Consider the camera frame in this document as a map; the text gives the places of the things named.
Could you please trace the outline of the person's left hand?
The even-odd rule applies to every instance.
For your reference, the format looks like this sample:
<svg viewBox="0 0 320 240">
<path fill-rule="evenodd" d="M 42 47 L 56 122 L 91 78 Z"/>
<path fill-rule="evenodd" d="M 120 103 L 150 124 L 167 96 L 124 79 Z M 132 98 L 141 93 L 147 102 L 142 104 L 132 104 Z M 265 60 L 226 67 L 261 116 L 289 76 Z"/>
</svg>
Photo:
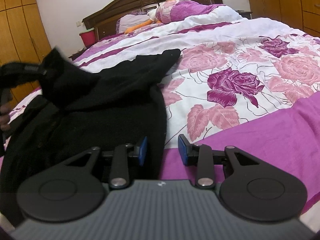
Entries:
<svg viewBox="0 0 320 240">
<path fill-rule="evenodd" d="M 10 112 L 12 108 L 10 103 L 6 103 L 4 105 L 1 105 L 1 116 L 0 116 L 0 126 L 1 131 L 6 132 L 10 129 Z"/>
</svg>

